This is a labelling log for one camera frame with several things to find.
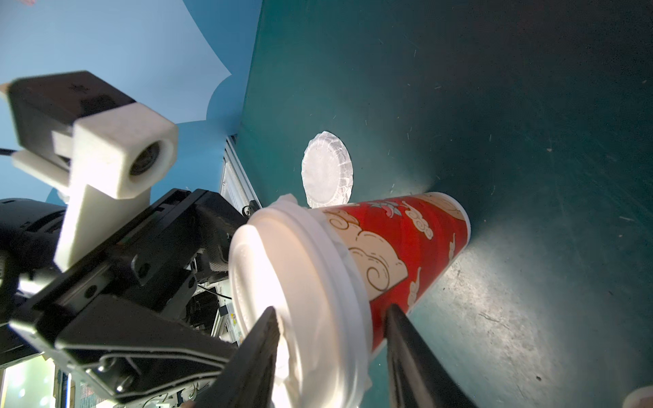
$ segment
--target red paper cup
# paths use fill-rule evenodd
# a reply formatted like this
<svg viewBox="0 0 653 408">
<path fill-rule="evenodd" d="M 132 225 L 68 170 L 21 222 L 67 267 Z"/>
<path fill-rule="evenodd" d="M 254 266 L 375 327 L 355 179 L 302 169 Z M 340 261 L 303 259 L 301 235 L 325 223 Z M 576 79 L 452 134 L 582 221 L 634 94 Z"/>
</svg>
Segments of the red paper cup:
<svg viewBox="0 0 653 408">
<path fill-rule="evenodd" d="M 229 279 L 244 334 L 276 310 L 274 403 L 357 406 L 387 308 L 409 311 L 469 237 L 442 193 L 312 210 L 282 196 L 255 212 L 233 236 Z"/>
<path fill-rule="evenodd" d="M 391 304 L 413 307 L 470 240 L 463 207 L 443 193 L 322 208 L 349 248 L 372 312 L 372 347 Z"/>
</svg>

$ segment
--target blue wall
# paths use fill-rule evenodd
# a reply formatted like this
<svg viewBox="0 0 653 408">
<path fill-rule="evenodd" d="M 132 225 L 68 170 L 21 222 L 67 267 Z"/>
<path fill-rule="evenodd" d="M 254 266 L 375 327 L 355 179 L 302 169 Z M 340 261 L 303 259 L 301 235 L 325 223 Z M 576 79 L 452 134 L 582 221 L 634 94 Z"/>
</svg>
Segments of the blue wall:
<svg viewBox="0 0 653 408">
<path fill-rule="evenodd" d="M 261 0 L 184 0 L 213 51 L 231 72 L 213 92 L 206 119 L 225 134 L 238 132 Z"/>
<path fill-rule="evenodd" d="M 255 35 L 256 25 L 242 29 Z M 175 123 L 207 118 L 209 100 L 230 74 L 182 0 L 37 1 L 33 7 L 2 1 L 0 38 L 0 83 L 86 69 Z M 224 94 L 241 99 L 222 115 L 233 117 L 242 109 L 244 91 Z M 224 139 L 226 128 L 207 124 L 207 143 Z M 8 106 L 0 102 L 0 147 L 17 148 L 15 139 Z M 14 169 L 7 157 L 0 157 L 0 174 L 3 197 L 44 200 L 51 190 Z"/>
<path fill-rule="evenodd" d="M 152 187 L 151 201 L 170 189 L 218 191 L 226 138 L 213 120 L 181 123 L 177 163 Z"/>
</svg>

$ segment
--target green table surface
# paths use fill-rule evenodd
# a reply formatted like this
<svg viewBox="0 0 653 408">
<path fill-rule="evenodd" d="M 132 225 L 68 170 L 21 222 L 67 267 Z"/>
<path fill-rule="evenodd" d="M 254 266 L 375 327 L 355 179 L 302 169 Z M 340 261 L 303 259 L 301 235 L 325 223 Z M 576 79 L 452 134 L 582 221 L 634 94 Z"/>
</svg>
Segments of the green table surface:
<svg viewBox="0 0 653 408">
<path fill-rule="evenodd" d="M 620 407 L 653 384 L 653 3 L 264 0 L 236 151 L 306 203 L 443 191 L 471 242 L 410 318 L 479 407 Z M 363 407 L 388 405 L 385 353 Z"/>
</svg>

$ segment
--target cable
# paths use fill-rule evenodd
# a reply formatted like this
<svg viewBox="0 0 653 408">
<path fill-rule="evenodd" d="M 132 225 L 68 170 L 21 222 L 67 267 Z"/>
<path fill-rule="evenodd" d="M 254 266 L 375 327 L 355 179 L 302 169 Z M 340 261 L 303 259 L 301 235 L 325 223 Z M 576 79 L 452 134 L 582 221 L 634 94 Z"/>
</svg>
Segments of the cable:
<svg viewBox="0 0 653 408">
<path fill-rule="evenodd" d="M 170 394 L 169 392 L 166 392 L 166 393 L 165 393 L 165 398 L 163 398 L 163 400 L 162 400 L 161 402 L 165 402 L 165 400 L 168 399 L 168 395 L 169 395 L 169 394 Z M 155 395 L 154 397 L 151 397 L 150 399 L 148 399 L 147 401 L 145 401 L 145 403 L 143 404 L 143 408 L 145 408 L 145 405 L 147 405 L 148 402 L 150 402 L 150 401 L 153 400 L 154 398 L 159 397 L 159 396 L 162 396 L 162 395 L 163 395 L 163 394 Z"/>
<path fill-rule="evenodd" d="M 225 296 L 225 295 L 223 295 L 223 294 L 220 294 L 220 293 L 218 293 L 217 291 L 214 292 L 214 291 L 212 291 L 212 290 L 208 290 L 207 288 L 203 287 L 203 286 L 200 285 L 199 283 L 197 284 L 197 287 L 200 288 L 200 289 L 202 289 L 202 290 L 205 290 L 206 292 L 212 293 L 212 294 L 214 294 L 214 295 L 216 295 L 216 296 L 221 296 L 221 297 L 223 297 L 223 298 L 225 298 L 225 299 L 233 300 L 233 299 L 230 298 L 229 296 Z"/>
</svg>

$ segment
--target white plastic lid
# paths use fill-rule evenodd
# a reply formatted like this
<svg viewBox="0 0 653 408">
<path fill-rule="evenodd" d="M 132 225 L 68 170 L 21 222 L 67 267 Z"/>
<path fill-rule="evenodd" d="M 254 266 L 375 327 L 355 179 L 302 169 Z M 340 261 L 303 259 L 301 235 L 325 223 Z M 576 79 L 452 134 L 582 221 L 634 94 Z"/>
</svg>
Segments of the white plastic lid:
<svg viewBox="0 0 653 408">
<path fill-rule="evenodd" d="M 354 168 L 344 143 L 329 132 L 308 142 L 302 160 L 302 183 L 309 207 L 347 204 L 354 185 Z"/>
<path fill-rule="evenodd" d="M 257 211 L 232 239 L 236 318 L 246 334 L 266 307 L 276 309 L 276 408 L 352 407 L 360 403 L 367 379 L 369 305 L 356 295 L 325 230 L 289 199 L 294 197 Z"/>
</svg>

